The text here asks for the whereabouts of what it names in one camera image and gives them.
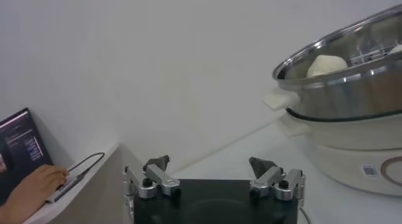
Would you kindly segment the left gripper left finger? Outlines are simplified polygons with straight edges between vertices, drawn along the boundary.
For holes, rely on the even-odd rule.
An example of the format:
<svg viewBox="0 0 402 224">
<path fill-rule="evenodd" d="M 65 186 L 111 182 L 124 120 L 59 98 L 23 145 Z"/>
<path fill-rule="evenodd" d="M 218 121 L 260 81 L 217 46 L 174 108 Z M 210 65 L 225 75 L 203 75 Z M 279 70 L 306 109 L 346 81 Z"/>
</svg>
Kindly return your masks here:
<svg viewBox="0 0 402 224">
<path fill-rule="evenodd" d="M 135 173 L 129 166 L 122 172 L 123 195 L 152 199 L 158 192 L 171 198 L 181 195 L 180 180 L 172 178 L 165 171 L 170 162 L 169 155 L 149 159 L 141 167 L 141 173 Z"/>
</svg>

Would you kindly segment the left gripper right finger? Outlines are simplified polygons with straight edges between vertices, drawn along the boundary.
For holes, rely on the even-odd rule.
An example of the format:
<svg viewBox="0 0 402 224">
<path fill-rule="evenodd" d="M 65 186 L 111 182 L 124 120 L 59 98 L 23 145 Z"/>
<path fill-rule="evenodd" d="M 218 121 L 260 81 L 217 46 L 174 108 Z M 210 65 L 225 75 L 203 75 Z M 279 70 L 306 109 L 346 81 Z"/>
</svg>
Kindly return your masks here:
<svg viewBox="0 0 402 224">
<path fill-rule="evenodd" d="M 250 195 L 254 200 L 273 196 L 280 201 L 305 199 L 305 174 L 300 169 L 286 172 L 274 162 L 250 157 L 256 179 L 250 181 Z"/>
</svg>

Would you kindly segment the person's bare hand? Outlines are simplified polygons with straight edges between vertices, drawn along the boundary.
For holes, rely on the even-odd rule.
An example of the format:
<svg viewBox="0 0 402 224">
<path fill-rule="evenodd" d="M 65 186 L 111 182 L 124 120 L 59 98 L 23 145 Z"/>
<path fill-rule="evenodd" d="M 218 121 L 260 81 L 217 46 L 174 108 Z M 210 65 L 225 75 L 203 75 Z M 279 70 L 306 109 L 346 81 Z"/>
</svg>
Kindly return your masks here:
<svg viewBox="0 0 402 224">
<path fill-rule="evenodd" d="M 15 187 L 8 201 L 16 208 L 17 214 L 30 216 L 67 182 L 68 176 L 69 172 L 66 169 L 44 164 Z"/>
</svg>

